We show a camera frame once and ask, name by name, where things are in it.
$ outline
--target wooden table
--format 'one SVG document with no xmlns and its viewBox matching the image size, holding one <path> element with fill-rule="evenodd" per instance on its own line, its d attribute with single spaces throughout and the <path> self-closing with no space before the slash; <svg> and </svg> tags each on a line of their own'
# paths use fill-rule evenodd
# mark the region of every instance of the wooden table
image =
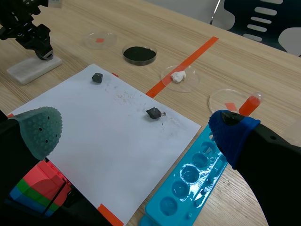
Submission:
<svg viewBox="0 0 301 226">
<path fill-rule="evenodd" d="M 201 74 L 198 88 L 190 93 L 164 89 L 156 100 L 203 127 L 211 115 L 208 98 L 221 88 L 233 88 L 246 95 L 254 91 L 264 93 L 266 98 L 256 116 L 279 134 L 300 116 L 300 58 L 167 9 L 140 0 L 65 0 L 62 9 L 42 8 L 34 22 L 44 23 L 51 29 L 51 43 L 63 65 L 26 86 L 19 85 L 7 76 L 6 70 L 34 53 L 14 40 L 0 41 L 0 109 L 5 113 L 92 63 L 147 92 L 160 80 L 162 70 L 178 65 L 215 36 L 219 40 L 193 63 Z M 88 49 L 83 38 L 100 30 L 115 33 L 118 42 L 106 50 Z M 132 42 L 156 46 L 156 61 L 142 67 L 125 62 L 121 51 Z M 137 225 L 145 204 L 158 187 L 134 214 L 129 226 Z M 194 225 L 264 226 L 267 223 L 246 182 L 228 166 Z"/>
</svg>

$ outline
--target chair backrest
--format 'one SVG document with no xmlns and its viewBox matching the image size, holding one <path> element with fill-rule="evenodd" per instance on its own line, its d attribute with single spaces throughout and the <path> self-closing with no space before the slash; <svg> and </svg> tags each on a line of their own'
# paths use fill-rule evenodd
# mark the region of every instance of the chair backrest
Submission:
<svg viewBox="0 0 301 226">
<path fill-rule="evenodd" d="M 229 31 L 283 51 L 280 34 L 301 27 L 301 0 L 225 0 L 224 8 L 235 16 Z"/>
</svg>

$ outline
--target blue block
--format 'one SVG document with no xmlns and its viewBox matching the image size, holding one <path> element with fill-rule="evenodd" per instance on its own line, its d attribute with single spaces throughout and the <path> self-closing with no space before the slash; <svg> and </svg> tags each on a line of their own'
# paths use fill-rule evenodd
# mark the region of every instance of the blue block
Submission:
<svg viewBox="0 0 301 226">
<path fill-rule="evenodd" d="M 45 210 L 44 206 L 35 202 L 31 198 L 23 195 L 16 186 L 13 188 L 13 190 L 11 190 L 9 195 L 14 201 L 16 201 L 24 206 L 27 206 L 28 208 L 30 208 L 38 213 L 42 213 Z M 45 216 L 50 217 L 53 213 L 54 213 L 53 211 L 47 210 L 45 213 Z"/>
<path fill-rule="evenodd" d="M 193 225 L 228 164 L 210 137 L 206 126 L 147 203 L 139 226 Z"/>
</svg>

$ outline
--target white base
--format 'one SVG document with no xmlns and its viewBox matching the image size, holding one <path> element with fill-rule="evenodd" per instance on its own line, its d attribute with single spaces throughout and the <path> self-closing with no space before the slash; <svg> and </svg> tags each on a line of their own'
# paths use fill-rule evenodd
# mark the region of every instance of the white base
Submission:
<svg viewBox="0 0 301 226">
<path fill-rule="evenodd" d="M 40 60 L 35 56 L 8 68 L 7 72 L 19 83 L 26 85 L 61 64 L 62 60 L 56 56 L 52 60 Z"/>
</svg>

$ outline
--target orange test tube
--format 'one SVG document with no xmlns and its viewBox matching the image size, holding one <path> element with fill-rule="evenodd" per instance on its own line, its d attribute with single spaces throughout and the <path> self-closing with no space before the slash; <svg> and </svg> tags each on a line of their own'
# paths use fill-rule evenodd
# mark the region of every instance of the orange test tube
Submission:
<svg viewBox="0 0 301 226">
<path fill-rule="evenodd" d="M 253 93 L 240 107 L 239 113 L 243 116 L 249 116 L 263 101 L 263 95 L 259 92 Z"/>
</svg>

